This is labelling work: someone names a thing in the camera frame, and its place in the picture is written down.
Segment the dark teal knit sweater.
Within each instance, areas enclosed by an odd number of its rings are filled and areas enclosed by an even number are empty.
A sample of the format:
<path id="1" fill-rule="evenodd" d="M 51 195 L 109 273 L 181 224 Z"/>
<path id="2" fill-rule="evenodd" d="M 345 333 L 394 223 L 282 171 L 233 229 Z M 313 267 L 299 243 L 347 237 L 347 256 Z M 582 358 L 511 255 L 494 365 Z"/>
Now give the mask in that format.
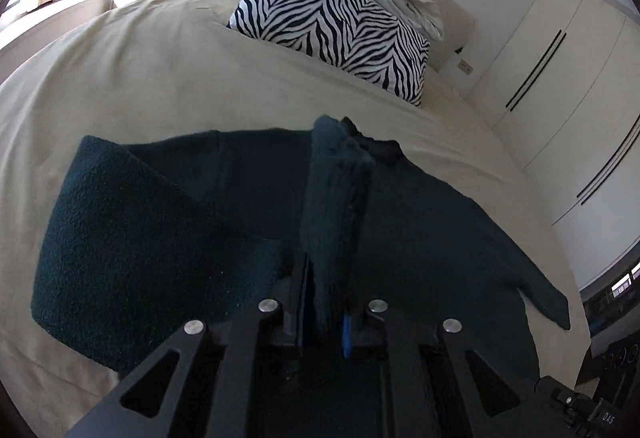
<path id="1" fill-rule="evenodd" d="M 309 130 L 200 132 L 120 146 L 83 138 L 44 236 L 32 317 L 126 374 L 181 323 L 224 322 L 314 267 L 319 323 L 382 299 L 455 318 L 521 376 L 539 373 L 525 307 L 570 327 L 566 297 L 486 212 L 398 143 L 322 116 Z"/>

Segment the zebra print pillow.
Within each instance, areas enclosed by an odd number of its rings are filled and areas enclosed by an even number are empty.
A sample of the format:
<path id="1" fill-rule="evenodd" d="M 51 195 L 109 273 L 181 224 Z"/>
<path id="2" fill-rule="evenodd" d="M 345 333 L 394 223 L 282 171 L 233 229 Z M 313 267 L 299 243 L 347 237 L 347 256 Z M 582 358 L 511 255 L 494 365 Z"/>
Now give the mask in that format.
<path id="1" fill-rule="evenodd" d="M 228 28 L 422 103 L 430 42 L 374 0 L 240 0 Z"/>

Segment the wall power socket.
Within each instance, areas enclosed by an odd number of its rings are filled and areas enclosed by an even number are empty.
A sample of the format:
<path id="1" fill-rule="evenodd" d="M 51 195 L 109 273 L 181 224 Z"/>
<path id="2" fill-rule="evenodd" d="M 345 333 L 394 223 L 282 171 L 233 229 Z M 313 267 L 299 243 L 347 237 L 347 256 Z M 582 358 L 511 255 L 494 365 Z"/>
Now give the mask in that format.
<path id="1" fill-rule="evenodd" d="M 470 75 L 473 72 L 472 65 L 469 62 L 466 62 L 464 59 L 461 59 L 458 63 L 458 69 L 462 71 L 465 75 Z"/>

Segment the beige bed sheet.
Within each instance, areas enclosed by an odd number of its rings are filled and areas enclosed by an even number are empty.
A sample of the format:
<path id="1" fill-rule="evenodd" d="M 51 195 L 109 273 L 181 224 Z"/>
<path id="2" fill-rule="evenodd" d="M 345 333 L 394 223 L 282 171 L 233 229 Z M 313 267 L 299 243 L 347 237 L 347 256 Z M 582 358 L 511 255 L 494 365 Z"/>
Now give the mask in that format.
<path id="1" fill-rule="evenodd" d="M 61 437 L 116 375 L 36 325 L 32 284 L 63 178 L 86 135 L 145 143 L 209 129 L 306 129 L 348 117 L 472 198 L 570 304 L 527 309 L 541 373 L 576 383 L 590 345 L 578 287 L 520 170 L 457 91 L 428 73 L 420 106 L 227 28 L 239 0 L 139 0 L 51 42 L 1 87 L 1 383 L 39 437 Z"/>

